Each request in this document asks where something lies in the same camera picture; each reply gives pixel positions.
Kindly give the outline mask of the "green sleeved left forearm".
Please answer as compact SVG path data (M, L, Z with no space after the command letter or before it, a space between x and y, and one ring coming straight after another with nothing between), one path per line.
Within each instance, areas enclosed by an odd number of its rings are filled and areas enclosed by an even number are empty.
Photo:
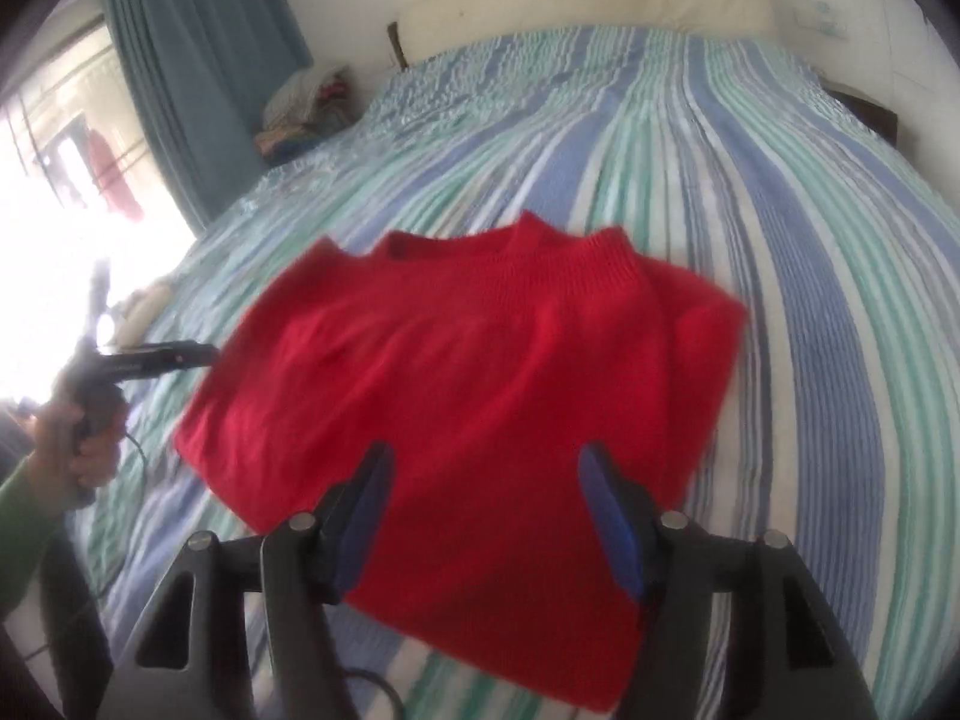
M65 512L59 473L28 455L2 484L2 619L20 606Z

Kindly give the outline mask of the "person's left hand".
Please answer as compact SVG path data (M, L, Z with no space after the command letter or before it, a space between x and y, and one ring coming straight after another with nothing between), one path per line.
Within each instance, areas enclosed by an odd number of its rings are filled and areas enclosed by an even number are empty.
M75 426L85 411L67 395L55 395L34 421L34 450L26 458L26 478L46 514L60 517L80 509L78 493L94 493L117 475L128 408L117 401L99 433L76 442Z

